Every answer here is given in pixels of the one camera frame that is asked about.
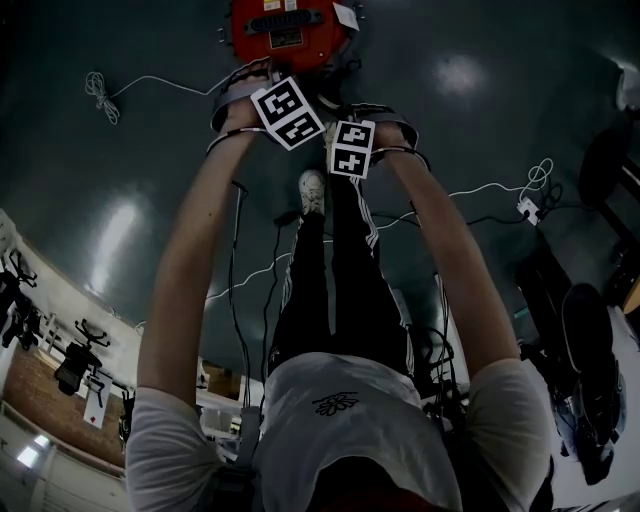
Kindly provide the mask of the red canister vacuum cleaner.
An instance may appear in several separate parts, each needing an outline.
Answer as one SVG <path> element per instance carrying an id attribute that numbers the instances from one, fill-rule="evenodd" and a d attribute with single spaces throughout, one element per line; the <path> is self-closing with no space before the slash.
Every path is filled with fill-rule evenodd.
<path id="1" fill-rule="evenodd" d="M 220 42 L 242 62 L 269 58 L 291 74 L 330 71 L 359 32 L 338 22 L 334 2 L 353 9 L 341 0 L 229 0 Z"/>

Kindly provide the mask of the black office chair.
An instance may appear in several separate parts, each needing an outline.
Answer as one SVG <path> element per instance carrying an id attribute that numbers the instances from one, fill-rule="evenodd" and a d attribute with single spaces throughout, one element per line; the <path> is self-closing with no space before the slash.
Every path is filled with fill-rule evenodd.
<path id="1" fill-rule="evenodd" d="M 87 371 L 96 377 L 98 370 L 102 368 L 102 362 L 92 352 L 92 346 L 109 348 L 111 345 L 108 334 L 89 324 L 86 319 L 81 322 L 75 321 L 75 328 L 84 337 L 84 341 L 76 340 L 67 346 L 64 350 L 64 360 L 54 372 L 58 389 L 67 396 L 73 396 L 79 391 Z"/>

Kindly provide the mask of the white paper tag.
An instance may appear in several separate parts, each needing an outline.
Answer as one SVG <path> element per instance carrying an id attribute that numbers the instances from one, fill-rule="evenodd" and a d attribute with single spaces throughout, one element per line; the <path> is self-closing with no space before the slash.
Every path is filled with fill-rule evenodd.
<path id="1" fill-rule="evenodd" d="M 337 2 L 333 3 L 333 7 L 336 13 L 338 22 L 341 25 L 355 31 L 360 30 L 357 15 L 352 8 L 339 4 Z"/>

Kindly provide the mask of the black seat chair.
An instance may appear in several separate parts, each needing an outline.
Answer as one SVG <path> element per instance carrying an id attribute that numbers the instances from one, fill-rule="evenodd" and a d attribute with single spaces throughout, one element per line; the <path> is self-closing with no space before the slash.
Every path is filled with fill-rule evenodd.
<path id="1" fill-rule="evenodd" d="M 611 321 L 595 287 L 579 283 L 569 289 L 562 302 L 561 322 L 570 364 L 578 374 L 595 371 L 611 357 Z"/>

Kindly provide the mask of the person's left forearm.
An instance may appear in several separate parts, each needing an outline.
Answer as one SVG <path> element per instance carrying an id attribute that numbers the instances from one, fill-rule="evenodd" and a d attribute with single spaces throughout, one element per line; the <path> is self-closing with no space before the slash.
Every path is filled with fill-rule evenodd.
<path id="1" fill-rule="evenodd" d="M 137 385 L 193 407 L 207 291 L 235 171 L 253 141 L 244 131 L 205 157 L 161 257 L 141 339 Z"/>

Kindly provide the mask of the white flower print t-shirt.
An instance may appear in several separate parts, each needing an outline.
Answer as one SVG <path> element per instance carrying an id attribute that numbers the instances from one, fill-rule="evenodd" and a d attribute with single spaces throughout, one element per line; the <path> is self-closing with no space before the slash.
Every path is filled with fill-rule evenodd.
<path id="1" fill-rule="evenodd" d="M 461 510 L 437 424 L 412 382 L 374 361 L 307 353 L 267 381 L 263 436 L 253 455 L 265 512 L 305 512 L 323 470 L 346 458 L 382 469 L 398 487 Z M 503 360 L 471 382 L 464 465 L 512 512 L 527 512 L 547 475 L 550 428 L 525 365 Z M 220 461 L 196 411 L 152 388 L 137 392 L 126 478 L 135 512 L 193 512 Z"/>

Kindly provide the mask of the person's right forearm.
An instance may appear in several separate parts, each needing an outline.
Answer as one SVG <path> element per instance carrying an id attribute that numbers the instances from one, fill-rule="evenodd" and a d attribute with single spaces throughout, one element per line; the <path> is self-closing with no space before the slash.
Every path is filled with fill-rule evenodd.
<path id="1" fill-rule="evenodd" d="M 504 303 L 460 211 L 424 163 L 408 151 L 399 126 L 376 126 L 374 145 L 404 186 L 444 285 L 468 374 L 519 357 Z"/>

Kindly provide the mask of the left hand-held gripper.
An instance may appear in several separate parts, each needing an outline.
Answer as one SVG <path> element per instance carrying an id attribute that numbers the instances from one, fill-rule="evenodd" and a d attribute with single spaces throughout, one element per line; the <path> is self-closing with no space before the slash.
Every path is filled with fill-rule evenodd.
<path id="1" fill-rule="evenodd" d="M 230 107 L 245 101 L 255 111 L 251 120 L 231 119 Z M 325 131 L 296 79 L 277 70 L 269 58 L 245 64 L 221 82 L 210 128 L 218 133 L 216 144 L 241 133 L 261 133 L 288 151 Z"/>

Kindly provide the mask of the white sneaker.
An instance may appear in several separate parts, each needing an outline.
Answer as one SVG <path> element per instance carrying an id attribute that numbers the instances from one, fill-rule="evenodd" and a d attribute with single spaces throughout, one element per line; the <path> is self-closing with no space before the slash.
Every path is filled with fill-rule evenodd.
<path id="1" fill-rule="evenodd" d="M 299 179 L 302 213 L 325 216 L 325 178 L 318 170 L 306 170 Z"/>

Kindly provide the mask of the white power strip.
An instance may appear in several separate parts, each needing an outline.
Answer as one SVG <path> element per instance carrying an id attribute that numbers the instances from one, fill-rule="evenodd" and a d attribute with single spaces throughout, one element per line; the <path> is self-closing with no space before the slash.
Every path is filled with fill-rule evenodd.
<path id="1" fill-rule="evenodd" d="M 540 209 L 529 197 L 523 197 L 519 200 L 517 210 L 523 219 L 528 221 L 532 226 L 537 226 L 540 222 Z"/>

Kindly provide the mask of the black striped trousers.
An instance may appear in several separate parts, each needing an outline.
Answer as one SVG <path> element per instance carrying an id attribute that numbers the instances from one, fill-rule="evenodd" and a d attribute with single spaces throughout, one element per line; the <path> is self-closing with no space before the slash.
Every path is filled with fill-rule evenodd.
<path id="1" fill-rule="evenodd" d="M 325 216 L 300 216 L 268 369 L 323 352 L 413 377 L 413 344 L 380 270 L 378 230 L 361 187 L 346 176 L 325 185 Z"/>

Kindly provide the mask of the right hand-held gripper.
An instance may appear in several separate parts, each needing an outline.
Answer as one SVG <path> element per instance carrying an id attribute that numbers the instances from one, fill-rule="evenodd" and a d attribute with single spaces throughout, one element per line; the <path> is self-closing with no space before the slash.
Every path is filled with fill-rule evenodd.
<path id="1" fill-rule="evenodd" d="M 328 171 L 331 174 L 366 179 L 369 169 L 391 152 L 416 156 L 430 169 L 428 159 L 417 150 L 418 132 L 401 115 L 384 105 L 348 105 L 340 113 L 328 147 Z M 389 145 L 374 148 L 376 128 L 393 123 L 401 130 L 408 147 Z"/>

